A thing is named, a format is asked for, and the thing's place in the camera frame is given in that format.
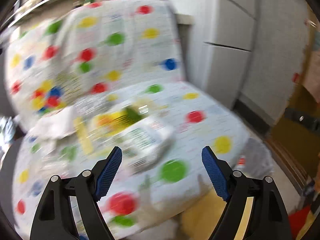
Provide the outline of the silver foil wrapper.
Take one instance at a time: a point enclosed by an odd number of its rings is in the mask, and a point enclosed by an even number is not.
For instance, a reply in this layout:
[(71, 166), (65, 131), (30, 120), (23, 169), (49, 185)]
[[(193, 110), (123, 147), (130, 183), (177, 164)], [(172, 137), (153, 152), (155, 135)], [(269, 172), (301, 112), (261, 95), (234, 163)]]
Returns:
[(127, 105), (126, 102), (111, 102), (105, 95), (83, 96), (73, 103), (76, 112), (83, 118), (91, 118), (108, 111), (120, 110)]

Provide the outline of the yellow snack wrapper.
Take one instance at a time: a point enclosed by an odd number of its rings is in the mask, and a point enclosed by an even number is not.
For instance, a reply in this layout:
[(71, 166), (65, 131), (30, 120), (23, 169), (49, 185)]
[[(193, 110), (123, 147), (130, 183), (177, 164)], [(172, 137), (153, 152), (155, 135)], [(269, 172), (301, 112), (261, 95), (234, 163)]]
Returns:
[(96, 138), (112, 137), (130, 126), (125, 123), (125, 109), (98, 114), (88, 124), (90, 135)]

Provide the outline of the white refrigerator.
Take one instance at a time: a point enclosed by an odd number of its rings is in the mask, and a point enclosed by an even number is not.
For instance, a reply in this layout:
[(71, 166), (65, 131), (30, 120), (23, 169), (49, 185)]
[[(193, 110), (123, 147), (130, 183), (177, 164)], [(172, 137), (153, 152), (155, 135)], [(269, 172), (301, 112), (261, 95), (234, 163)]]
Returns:
[(305, 0), (169, 0), (192, 18), (187, 77), (228, 108), (269, 125), (284, 111), (308, 41)]

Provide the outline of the brown wooden door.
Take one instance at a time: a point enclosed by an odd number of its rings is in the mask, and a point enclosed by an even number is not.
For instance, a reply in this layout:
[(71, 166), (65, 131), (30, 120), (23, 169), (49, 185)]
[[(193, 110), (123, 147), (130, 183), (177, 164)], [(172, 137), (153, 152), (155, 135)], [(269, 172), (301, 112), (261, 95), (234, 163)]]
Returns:
[(308, 43), (302, 71), (294, 75), (293, 93), (265, 139), (298, 193), (316, 176), (319, 165), (319, 20), (312, 9), (305, 25)]

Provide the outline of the balloon print birthday tablecloth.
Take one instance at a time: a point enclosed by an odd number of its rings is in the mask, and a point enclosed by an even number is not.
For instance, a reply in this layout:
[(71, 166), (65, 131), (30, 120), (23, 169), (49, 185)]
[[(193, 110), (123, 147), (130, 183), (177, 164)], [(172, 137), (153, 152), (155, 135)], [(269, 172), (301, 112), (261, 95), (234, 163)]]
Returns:
[(12, 185), (15, 228), (23, 239), (30, 237), (52, 175), (76, 176), (121, 142), (121, 132), (90, 135), (94, 116), (79, 114), (75, 133), (63, 139), (29, 135), (45, 114), (83, 96), (126, 102), (143, 119), (156, 116), (175, 129), (175, 140), (154, 166), (131, 174), (122, 161), (98, 203), (117, 239), (174, 217), (211, 190), (201, 161), (205, 146), (233, 166), (249, 138), (231, 111), (185, 81), (177, 27), (164, 1), (98, 2), (45, 20), (10, 39), (4, 67), (5, 88), (26, 130)]

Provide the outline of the green pepper piece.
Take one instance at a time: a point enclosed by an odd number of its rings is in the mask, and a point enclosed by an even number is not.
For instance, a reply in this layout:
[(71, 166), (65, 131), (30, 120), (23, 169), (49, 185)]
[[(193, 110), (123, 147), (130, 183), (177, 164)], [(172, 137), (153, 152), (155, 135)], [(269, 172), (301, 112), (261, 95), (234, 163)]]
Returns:
[(127, 106), (125, 107), (125, 123), (128, 125), (133, 125), (143, 119), (134, 108)]

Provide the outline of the white paper napkin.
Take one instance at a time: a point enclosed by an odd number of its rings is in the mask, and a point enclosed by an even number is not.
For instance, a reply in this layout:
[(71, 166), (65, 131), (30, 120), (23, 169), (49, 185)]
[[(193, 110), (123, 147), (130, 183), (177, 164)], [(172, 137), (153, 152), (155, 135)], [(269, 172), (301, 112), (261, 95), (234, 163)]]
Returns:
[(45, 114), (28, 133), (41, 139), (63, 139), (75, 133), (73, 121), (77, 117), (75, 107), (67, 106)]

